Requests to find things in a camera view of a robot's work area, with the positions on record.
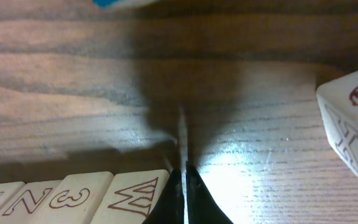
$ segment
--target blue object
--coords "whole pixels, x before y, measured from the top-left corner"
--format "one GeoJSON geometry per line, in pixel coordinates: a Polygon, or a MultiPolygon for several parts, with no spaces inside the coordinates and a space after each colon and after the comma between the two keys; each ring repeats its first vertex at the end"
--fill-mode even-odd
{"type": "Polygon", "coordinates": [[[119,0],[93,0],[95,4],[97,4],[99,7],[108,7],[112,3],[117,2],[119,0]]]}

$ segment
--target black object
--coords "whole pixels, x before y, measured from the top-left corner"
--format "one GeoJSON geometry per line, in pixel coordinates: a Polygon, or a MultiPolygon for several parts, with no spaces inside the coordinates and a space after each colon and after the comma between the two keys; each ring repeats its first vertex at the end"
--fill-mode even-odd
{"type": "Polygon", "coordinates": [[[174,169],[154,209],[143,224],[183,224],[184,210],[181,172],[180,169],[174,169]]]}
{"type": "MultiPolygon", "coordinates": [[[[189,164],[186,164],[186,169],[189,224],[232,224],[216,205],[197,169],[189,164]]],[[[175,169],[143,224],[183,224],[184,209],[181,172],[175,169]]]]}

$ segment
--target dark wood surface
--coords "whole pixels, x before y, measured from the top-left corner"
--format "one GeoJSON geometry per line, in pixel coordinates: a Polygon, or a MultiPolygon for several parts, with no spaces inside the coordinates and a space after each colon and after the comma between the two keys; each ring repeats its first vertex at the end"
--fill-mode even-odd
{"type": "Polygon", "coordinates": [[[317,85],[358,70],[358,1],[0,0],[0,182],[194,163],[234,223],[358,223],[317,85]]]}

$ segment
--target wood grain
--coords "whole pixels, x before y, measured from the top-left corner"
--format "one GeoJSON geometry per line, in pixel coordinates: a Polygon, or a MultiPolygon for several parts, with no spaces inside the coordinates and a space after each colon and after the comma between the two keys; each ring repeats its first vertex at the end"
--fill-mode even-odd
{"type": "Polygon", "coordinates": [[[193,159],[234,223],[358,223],[316,86],[358,70],[358,1],[0,0],[0,182],[193,159]]]}

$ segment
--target wooden table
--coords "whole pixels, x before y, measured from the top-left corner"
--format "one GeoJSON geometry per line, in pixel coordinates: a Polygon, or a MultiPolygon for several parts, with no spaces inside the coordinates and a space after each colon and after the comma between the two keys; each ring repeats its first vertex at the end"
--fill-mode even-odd
{"type": "Polygon", "coordinates": [[[316,86],[358,70],[358,1],[0,0],[0,182],[178,164],[234,223],[358,223],[316,86]]]}

